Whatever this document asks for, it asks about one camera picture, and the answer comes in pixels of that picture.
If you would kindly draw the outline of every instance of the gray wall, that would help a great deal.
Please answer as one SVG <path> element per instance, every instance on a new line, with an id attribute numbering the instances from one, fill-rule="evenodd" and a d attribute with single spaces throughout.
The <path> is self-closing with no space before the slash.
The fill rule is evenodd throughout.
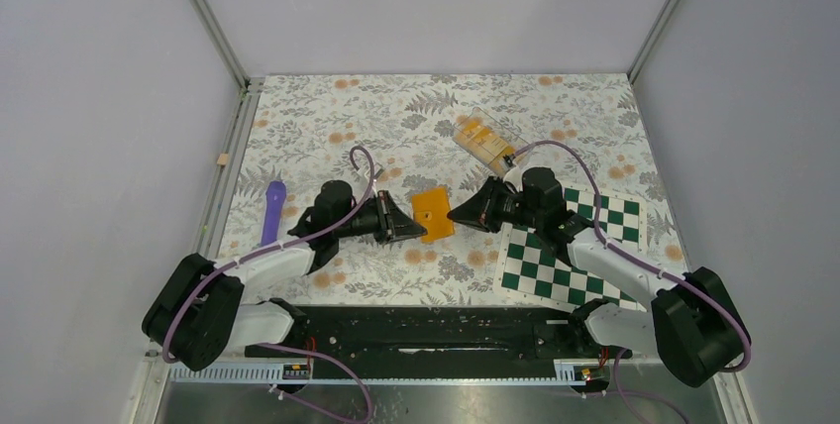
<path id="1" fill-rule="evenodd" d="M 626 71 L 665 0 L 209 0 L 251 75 Z"/>
<path id="2" fill-rule="evenodd" d="M 763 423 L 835 422 L 838 0 L 684 0 L 636 85 L 692 266 L 725 279 Z"/>
<path id="3" fill-rule="evenodd" d="M 117 422 L 235 98 L 187 0 L 0 0 L 0 420 Z"/>

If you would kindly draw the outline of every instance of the table surface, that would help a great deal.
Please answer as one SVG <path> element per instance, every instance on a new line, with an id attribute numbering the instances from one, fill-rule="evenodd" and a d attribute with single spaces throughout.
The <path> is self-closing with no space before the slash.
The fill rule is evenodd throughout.
<path id="1" fill-rule="evenodd" d="M 443 185 L 455 207 L 489 170 L 452 140 L 455 125 L 480 107 L 526 142 L 555 139 L 574 148 L 599 187 L 647 201 L 648 256 L 673 272 L 683 252 L 635 97 L 625 74 L 576 75 L 277 75 L 265 79 L 248 139 L 220 258 L 240 256 L 261 238 L 265 190 L 273 180 L 288 196 L 281 231 L 312 204 L 321 184 L 344 179 L 361 195 L 348 150 L 361 144 L 385 168 L 378 189 L 411 214 L 413 194 Z M 586 183 L 560 149 L 534 151 L 529 165 L 558 180 Z M 385 247 L 372 238 L 342 241 L 321 270 L 256 290 L 298 304 L 515 305 L 493 293 L 499 235 L 456 226 L 455 236 Z"/>

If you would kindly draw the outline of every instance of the floral tablecloth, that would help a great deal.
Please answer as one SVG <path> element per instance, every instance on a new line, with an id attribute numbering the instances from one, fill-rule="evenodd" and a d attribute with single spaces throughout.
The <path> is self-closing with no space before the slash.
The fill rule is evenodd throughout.
<path id="1" fill-rule="evenodd" d="M 452 140 L 459 119 L 481 107 L 526 142 L 555 139 L 576 149 L 598 185 L 648 201 L 648 254 L 685 269 L 665 189 L 654 166 L 636 100 L 624 74 L 583 75 L 277 75 L 267 77 L 219 256 L 259 244 L 265 189 L 286 184 L 283 231 L 312 204 L 321 184 L 344 179 L 357 194 L 365 182 L 348 160 L 362 144 L 385 168 L 379 189 L 411 214 L 413 194 L 448 188 L 453 207 L 484 183 L 489 170 Z M 560 182 L 586 183 L 569 155 L 534 151 L 529 165 L 551 167 Z M 498 235 L 456 226 L 456 235 L 377 246 L 342 241 L 338 255 L 305 277 L 257 297 L 297 304 L 503 305 L 493 293 Z"/>

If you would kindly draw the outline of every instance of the reflective metal surface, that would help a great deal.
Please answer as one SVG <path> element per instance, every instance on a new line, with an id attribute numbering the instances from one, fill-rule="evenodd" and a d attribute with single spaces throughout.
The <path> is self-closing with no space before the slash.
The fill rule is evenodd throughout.
<path id="1" fill-rule="evenodd" d="M 681 408 L 695 424 L 725 422 L 710 382 L 685 386 L 662 366 L 622 366 L 627 390 L 656 392 Z M 372 386 L 374 423 L 623 423 L 635 422 L 617 395 L 584 400 L 568 388 L 542 386 Z M 361 418 L 365 400 L 355 386 L 310 385 L 298 394 L 340 414 Z M 654 423 L 682 423 L 667 406 L 640 398 L 631 402 Z M 278 401 L 264 385 L 170 383 L 157 422 L 334 423 L 288 400 Z"/>

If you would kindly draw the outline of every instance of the green and white checkered board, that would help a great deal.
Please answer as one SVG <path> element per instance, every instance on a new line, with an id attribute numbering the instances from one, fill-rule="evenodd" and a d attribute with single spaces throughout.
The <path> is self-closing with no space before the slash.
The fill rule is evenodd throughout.
<path id="1" fill-rule="evenodd" d="M 594 194 L 586 187 L 567 184 L 564 191 L 569 209 L 592 219 Z M 629 194 L 601 191 L 601 229 L 625 247 L 641 253 L 647 250 L 645 200 Z M 592 273 L 569 267 L 542 250 L 540 240 L 526 228 L 505 225 L 496 265 L 493 290 L 513 299 L 572 311 L 594 298 L 605 298 L 623 308 L 639 305 L 609 282 Z"/>

